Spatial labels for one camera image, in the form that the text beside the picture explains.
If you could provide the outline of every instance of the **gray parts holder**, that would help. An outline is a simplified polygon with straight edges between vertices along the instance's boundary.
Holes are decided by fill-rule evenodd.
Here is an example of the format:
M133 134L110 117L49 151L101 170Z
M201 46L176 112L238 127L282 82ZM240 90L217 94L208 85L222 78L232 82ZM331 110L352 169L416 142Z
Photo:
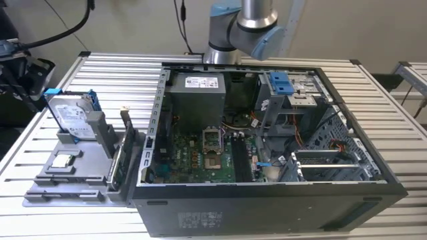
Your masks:
M145 134L126 121L125 134L116 134L105 123L104 113L93 111L86 115L86 123L96 141L74 142L72 135L57 133L60 141L24 195L24 207L128 206L132 172L141 157ZM114 188L110 188L108 181L118 161L120 174L113 175Z

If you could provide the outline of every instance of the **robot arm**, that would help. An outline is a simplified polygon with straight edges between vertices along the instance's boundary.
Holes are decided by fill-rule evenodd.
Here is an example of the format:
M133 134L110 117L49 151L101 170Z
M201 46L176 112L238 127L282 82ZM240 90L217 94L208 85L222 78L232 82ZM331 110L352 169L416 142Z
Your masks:
M241 5L234 1L214 3L202 62L240 64L238 50L262 61L278 50L282 38L272 0L241 0Z

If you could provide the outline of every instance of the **orange wire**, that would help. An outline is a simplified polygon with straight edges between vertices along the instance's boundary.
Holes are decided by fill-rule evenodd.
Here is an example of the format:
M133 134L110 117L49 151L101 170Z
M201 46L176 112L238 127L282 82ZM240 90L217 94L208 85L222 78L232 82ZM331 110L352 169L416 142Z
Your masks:
M302 140L301 140L300 133L298 133L298 127L296 126L294 114L292 115L292 118L293 118L293 126L294 126L294 140L297 142L297 145L301 147Z

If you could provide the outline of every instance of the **blue plastic latch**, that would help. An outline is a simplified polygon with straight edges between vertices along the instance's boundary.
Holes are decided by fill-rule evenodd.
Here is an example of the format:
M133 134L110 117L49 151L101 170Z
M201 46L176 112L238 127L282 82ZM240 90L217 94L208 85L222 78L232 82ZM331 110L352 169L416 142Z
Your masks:
M98 101L98 96L96 95L96 92L90 89L86 94L92 98L92 104L93 104L93 110L94 111L102 111L100 101Z
M260 167L270 167L270 163L268 162L256 162L256 166L260 166Z
M292 95L293 87L289 82L288 74L284 72L270 72L269 82L273 88L273 93L277 95Z
M48 88L44 92L44 95L57 95L62 93L62 89L60 88Z

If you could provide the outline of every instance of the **hard drive label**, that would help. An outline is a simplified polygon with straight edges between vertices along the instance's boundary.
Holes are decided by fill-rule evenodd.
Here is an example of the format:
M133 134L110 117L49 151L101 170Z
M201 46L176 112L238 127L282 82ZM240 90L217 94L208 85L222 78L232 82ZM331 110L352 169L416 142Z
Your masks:
M69 133L77 138L94 138L90 126L86 124L86 113L78 106L56 105L58 118Z

